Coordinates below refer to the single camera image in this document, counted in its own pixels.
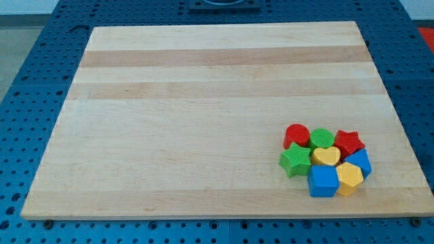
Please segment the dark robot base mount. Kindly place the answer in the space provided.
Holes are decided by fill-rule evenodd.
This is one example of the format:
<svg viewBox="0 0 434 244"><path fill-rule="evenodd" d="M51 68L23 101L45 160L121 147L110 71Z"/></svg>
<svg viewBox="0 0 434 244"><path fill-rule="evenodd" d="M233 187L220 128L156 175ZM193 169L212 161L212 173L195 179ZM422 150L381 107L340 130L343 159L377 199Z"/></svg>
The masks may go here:
<svg viewBox="0 0 434 244"><path fill-rule="evenodd" d="M189 0L190 12L259 10L260 0Z"/></svg>

